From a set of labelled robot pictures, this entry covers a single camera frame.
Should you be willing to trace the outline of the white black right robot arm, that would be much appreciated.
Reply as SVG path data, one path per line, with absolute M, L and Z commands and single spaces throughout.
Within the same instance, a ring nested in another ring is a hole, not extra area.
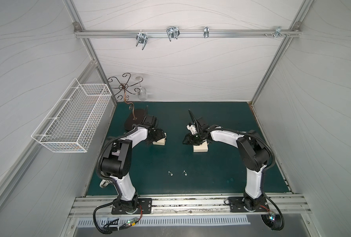
M 242 197 L 230 197 L 227 204 L 232 212 L 266 211 L 262 214 L 263 223 L 273 231 L 281 231 L 285 219 L 278 206 L 264 192 L 264 176 L 267 170 L 275 165 L 274 152 L 259 134 L 236 131 L 218 125 L 208 125 L 202 118 L 196 119 L 190 112 L 191 122 L 187 125 L 190 131 L 182 144 L 200 146 L 205 141 L 221 142 L 238 149 L 246 167 L 246 186 Z

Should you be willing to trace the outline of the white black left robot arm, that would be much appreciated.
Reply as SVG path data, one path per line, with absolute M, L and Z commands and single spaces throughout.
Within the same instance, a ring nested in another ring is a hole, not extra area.
M 128 229 L 137 224 L 141 217 L 127 221 L 121 226 L 118 220 L 99 224 L 96 219 L 98 210 L 111 206 L 112 211 L 125 212 L 127 214 L 140 213 L 143 215 L 143 208 L 139 203 L 139 196 L 132 184 L 129 171 L 132 164 L 133 148 L 144 141 L 147 144 L 165 139 L 166 135 L 162 129 L 157 128 L 157 118 L 146 115 L 141 123 L 133 124 L 132 129 L 126 134 L 109 138 L 98 156 L 95 172 L 101 179 L 99 186 L 105 188 L 113 185 L 117 198 L 112 202 L 97 206 L 93 211 L 93 222 L 97 230 L 109 235 L 115 231 Z

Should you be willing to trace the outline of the cream drawer jewelry box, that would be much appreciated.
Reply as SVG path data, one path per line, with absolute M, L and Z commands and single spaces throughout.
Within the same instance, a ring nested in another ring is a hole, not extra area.
M 207 140 L 203 141 L 201 145 L 195 145 L 193 146 L 193 152 L 194 153 L 205 153 L 208 152 L 208 142 Z

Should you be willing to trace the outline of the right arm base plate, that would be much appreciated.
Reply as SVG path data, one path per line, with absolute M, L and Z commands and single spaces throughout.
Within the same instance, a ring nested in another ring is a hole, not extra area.
M 263 196 L 253 199 L 251 197 L 229 197 L 224 204 L 230 208 L 230 212 L 268 212 L 269 205 Z

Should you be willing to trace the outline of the small cream box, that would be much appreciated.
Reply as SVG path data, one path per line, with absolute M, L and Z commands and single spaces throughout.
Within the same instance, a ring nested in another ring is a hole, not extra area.
M 155 141 L 155 142 L 152 142 L 153 145 L 159 145 L 159 146 L 164 146 L 165 143 L 166 143 L 166 139 L 167 139 L 167 134 L 164 133 L 165 137 L 158 140 L 158 141 Z

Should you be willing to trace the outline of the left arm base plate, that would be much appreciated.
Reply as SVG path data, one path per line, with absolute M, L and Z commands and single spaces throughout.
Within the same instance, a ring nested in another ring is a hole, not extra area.
M 152 199 L 134 197 L 130 201 L 121 200 L 112 206 L 111 214 L 150 214 L 152 212 Z

